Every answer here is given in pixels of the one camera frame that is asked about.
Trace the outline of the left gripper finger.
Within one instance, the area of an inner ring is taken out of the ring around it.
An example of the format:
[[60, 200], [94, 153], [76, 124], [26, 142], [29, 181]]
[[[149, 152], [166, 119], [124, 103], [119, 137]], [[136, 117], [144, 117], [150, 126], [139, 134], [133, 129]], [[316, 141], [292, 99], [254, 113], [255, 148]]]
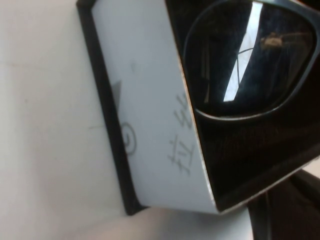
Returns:
[[247, 205], [255, 240], [318, 240], [320, 179], [300, 170]]

